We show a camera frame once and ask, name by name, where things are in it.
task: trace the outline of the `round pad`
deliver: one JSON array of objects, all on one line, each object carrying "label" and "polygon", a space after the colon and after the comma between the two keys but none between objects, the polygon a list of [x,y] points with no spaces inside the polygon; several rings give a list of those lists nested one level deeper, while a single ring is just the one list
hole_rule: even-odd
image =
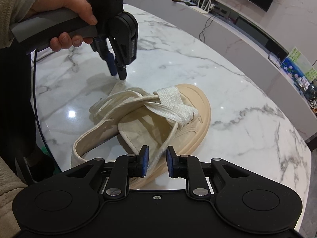
[{"label": "round pad", "polygon": [[98,208],[98,195],[83,178],[64,176],[25,188],[12,203],[19,226],[45,234],[80,227]]},{"label": "round pad", "polygon": [[72,195],[66,191],[50,190],[39,194],[35,199],[35,204],[45,211],[59,211],[69,206],[72,199]]},{"label": "round pad", "polygon": [[260,211],[274,209],[280,203],[278,196],[267,190],[248,191],[243,195],[242,200],[249,208]]}]

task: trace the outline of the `marble table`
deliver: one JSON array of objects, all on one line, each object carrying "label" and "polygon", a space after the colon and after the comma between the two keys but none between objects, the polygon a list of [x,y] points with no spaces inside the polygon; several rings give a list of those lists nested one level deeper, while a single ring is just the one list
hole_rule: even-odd
[{"label": "marble table", "polygon": [[[139,23],[137,59],[127,67],[126,85],[148,92],[180,83],[197,85],[210,101],[212,116],[208,133],[193,155],[204,162],[220,157],[280,182],[298,193],[305,209],[311,152],[275,103],[233,64],[196,38],[145,11],[130,5],[124,8]],[[115,82],[106,63],[88,45],[38,62],[38,114],[62,171],[70,168],[73,142],[94,125],[88,109],[107,97]],[[114,137],[85,158],[115,159],[125,153]],[[170,179],[165,173],[144,188],[184,187],[183,179]]]}]

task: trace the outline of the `wall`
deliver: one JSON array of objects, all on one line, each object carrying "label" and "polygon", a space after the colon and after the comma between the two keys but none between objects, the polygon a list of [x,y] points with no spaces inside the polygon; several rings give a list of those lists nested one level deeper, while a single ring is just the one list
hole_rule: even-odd
[{"label": "wall", "polygon": [[317,0],[274,0],[268,12],[248,0],[217,0],[255,23],[286,50],[317,59]]}]

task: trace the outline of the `beige sleeve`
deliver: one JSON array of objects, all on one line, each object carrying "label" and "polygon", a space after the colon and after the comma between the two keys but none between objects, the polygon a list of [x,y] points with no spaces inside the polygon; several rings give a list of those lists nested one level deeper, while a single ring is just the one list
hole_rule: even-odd
[{"label": "beige sleeve", "polygon": [[0,238],[11,238],[20,231],[12,213],[12,201],[26,186],[0,158]]},{"label": "beige sleeve", "polygon": [[9,47],[13,41],[13,35],[9,31],[11,15],[16,0],[0,0],[0,49]]}]

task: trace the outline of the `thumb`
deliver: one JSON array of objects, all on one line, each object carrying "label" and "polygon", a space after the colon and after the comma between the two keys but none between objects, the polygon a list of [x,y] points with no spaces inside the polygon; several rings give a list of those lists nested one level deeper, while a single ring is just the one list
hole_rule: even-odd
[{"label": "thumb", "polygon": [[86,0],[64,0],[64,6],[76,12],[85,22],[96,25],[97,19],[93,14],[91,5]]}]

